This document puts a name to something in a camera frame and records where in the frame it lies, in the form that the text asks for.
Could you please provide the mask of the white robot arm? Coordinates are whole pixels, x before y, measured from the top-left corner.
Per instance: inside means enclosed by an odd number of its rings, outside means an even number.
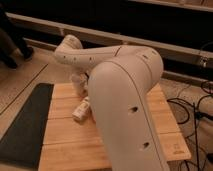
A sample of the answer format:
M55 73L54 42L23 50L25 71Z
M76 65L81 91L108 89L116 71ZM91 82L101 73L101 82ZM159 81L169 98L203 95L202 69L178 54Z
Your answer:
M170 171L147 102L147 93L163 72L155 49L85 49L77 37L67 35L57 46L55 59L73 67L77 92L88 93L113 171Z

